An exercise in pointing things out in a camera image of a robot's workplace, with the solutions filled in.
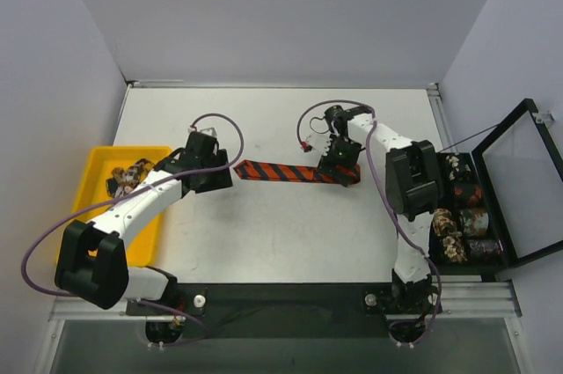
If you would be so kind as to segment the orange navy striped tie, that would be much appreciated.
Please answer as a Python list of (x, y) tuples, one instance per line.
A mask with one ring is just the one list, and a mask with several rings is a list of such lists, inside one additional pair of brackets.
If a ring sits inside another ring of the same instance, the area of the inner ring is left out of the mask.
[(283, 165), (245, 159), (233, 167), (241, 180), (334, 184), (343, 187), (361, 181), (360, 166), (353, 169), (337, 167), (335, 172), (322, 172), (317, 167), (307, 165)]

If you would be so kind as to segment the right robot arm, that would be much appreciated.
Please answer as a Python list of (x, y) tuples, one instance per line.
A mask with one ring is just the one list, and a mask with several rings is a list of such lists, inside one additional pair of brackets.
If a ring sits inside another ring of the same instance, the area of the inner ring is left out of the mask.
[(325, 134), (307, 139), (321, 153), (318, 169), (342, 185), (352, 183), (343, 169), (353, 169), (362, 152), (378, 193), (397, 229), (397, 257), (391, 271), (390, 300), (409, 312), (437, 293), (432, 284), (428, 236), (433, 212), (443, 196), (434, 145), (414, 141), (376, 121), (365, 106), (331, 106), (324, 114)]

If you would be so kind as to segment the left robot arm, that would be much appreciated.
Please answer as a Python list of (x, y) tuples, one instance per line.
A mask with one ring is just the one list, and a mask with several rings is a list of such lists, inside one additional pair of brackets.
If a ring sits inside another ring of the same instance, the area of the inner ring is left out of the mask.
[(55, 285), (102, 309), (144, 299), (159, 314), (178, 303), (176, 279), (161, 269), (128, 265), (126, 251), (158, 215), (188, 193), (231, 187), (228, 155), (215, 136), (193, 131), (186, 145), (155, 164), (131, 193), (104, 213), (63, 231)]

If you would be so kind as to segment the brown floral tie in tray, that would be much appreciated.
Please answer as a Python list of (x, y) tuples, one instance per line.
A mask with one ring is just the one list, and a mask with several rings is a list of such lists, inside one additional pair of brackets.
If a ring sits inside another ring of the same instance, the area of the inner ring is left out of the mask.
[(119, 198), (130, 194), (140, 185), (153, 169), (154, 164), (141, 158), (128, 168), (114, 167), (111, 176), (106, 179), (106, 192), (111, 198)]

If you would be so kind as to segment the yellow plastic tray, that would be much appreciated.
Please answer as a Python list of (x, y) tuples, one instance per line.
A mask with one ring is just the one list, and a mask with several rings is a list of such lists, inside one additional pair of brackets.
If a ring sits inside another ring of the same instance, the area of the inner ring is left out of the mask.
[[(113, 177), (116, 168), (128, 169), (144, 158), (152, 164), (168, 156), (168, 146), (99, 146), (91, 150), (84, 169), (83, 178), (77, 190), (72, 212), (99, 202), (109, 201), (106, 181)], [(152, 266), (156, 260), (157, 248), (165, 215), (156, 216), (135, 238), (127, 249), (130, 267)]]

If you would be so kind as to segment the brown floral rolled tie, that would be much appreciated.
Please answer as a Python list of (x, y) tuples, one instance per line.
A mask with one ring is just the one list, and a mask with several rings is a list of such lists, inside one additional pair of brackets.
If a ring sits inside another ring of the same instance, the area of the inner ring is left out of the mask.
[(442, 255), (450, 263), (467, 262), (467, 255), (462, 241), (462, 233), (448, 209), (437, 209), (433, 215), (433, 229), (442, 249)]

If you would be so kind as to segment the black tie storage box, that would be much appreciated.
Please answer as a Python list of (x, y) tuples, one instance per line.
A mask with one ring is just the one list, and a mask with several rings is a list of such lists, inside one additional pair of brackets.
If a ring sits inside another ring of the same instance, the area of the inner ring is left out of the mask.
[(432, 261), (448, 275), (484, 275), (507, 268), (506, 247), (494, 226), (472, 156), (441, 152), (437, 161), (444, 194), (429, 230)]

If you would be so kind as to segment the blue orange rolled tie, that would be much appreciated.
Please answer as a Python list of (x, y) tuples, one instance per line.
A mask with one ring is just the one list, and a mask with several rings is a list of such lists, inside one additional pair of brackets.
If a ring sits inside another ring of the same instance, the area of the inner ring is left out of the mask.
[(484, 208), (460, 209), (458, 211), (461, 232), (469, 238), (483, 238), (489, 227), (489, 215)]

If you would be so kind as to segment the dark rolled tie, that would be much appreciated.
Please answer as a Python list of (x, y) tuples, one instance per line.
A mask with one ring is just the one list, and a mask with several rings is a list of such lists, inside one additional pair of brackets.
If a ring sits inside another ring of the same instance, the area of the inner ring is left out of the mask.
[(468, 239), (467, 245), (473, 259), (484, 260), (496, 258), (502, 253), (501, 244), (490, 238)]

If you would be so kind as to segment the black framed glass box lid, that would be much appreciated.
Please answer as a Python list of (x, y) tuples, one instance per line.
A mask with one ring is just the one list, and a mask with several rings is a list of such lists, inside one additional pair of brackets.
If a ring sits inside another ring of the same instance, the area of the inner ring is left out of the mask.
[(562, 250), (562, 153), (552, 115), (523, 99), (473, 150), (493, 233), (509, 268)]

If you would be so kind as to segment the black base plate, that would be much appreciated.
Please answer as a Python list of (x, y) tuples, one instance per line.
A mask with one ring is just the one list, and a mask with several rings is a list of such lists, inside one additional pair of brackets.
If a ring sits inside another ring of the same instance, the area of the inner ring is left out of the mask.
[(179, 283), (156, 306), (129, 301), (151, 339), (371, 339), (416, 341), (441, 311), (430, 281)]

